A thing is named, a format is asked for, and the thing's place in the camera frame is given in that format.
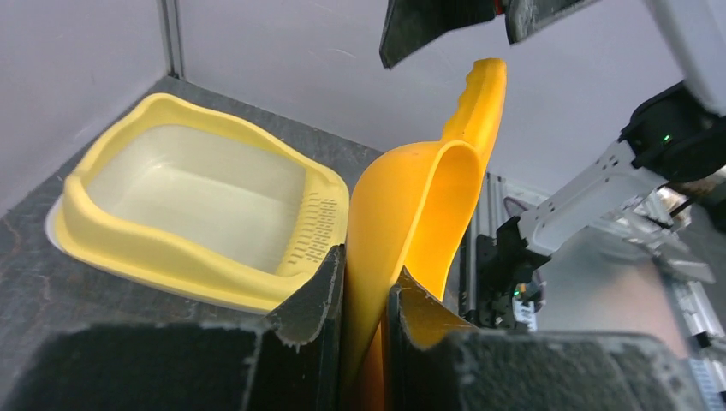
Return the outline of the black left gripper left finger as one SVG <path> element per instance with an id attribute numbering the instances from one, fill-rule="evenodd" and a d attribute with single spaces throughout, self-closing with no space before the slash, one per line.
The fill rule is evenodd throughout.
<path id="1" fill-rule="evenodd" d="M 265 320 L 264 410 L 336 410 L 345 246 L 332 247 L 312 278 Z"/>

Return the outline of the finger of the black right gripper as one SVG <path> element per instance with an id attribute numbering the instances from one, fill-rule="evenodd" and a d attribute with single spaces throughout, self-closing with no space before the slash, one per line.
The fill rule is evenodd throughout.
<path id="1" fill-rule="evenodd" d="M 510 0 L 504 2 L 505 28 L 511 45 L 520 43 L 597 0 Z"/>
<path id="2" fill-rule="evenodd" d="M 392 69 L 442 35 L 502 12 L 497 0 L 389 0 L 378 49 L 381 63 Z"/>

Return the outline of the yellow plastic litter box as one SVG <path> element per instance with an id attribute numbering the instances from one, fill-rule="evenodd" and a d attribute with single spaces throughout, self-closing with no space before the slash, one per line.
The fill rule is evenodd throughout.
<path id="1" fill-rule="evenodd" d="M 110 274 L 268 313 L 345 241 L 347 220 L 334 170 L 249 121 L 159 92 L 90 146 L 45 233 Z"/>

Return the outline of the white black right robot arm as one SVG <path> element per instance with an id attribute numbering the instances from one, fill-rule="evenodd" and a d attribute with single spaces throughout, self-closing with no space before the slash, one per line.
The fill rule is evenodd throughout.
<path id="1" fill-rule="evenodd" d="M 725 4 L 650 1 L 647 8 L 682 80 L 647 99 L 594 164 L 494 235 L 468 231 L 461 316 L 485 328 L 520 329 L 516 308 L 537 304 L 534 272 L 597 218 L 669 182 L 703 179 L 725 164 Z M 391 1 L 379 55 L 391 69 L 444 34 L 502 16 L 520 43 L 586 7 L 583 1 Z"/>

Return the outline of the orange plastic litter scoop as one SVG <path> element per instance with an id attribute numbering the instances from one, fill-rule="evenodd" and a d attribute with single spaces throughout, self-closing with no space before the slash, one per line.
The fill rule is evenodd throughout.
<path id="1" fill-rule="evenodd" d="M 504 60 L 478 60 L 441 138 L 385 152 L 356 183 L 342 300 L 343 409 L 385 406 L 380 320 L 402 270 L 443 298 L 497 141 L 506 87 Z"/>

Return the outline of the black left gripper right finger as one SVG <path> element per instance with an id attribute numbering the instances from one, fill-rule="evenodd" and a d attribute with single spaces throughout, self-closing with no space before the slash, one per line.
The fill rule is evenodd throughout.
<path id="1" fill-rule="evenodd" d="M 447 309 L 406 268 L 385 312 L 387 402 L 391 410 L 460 410 L 457 334 L 478 328 Z"/>

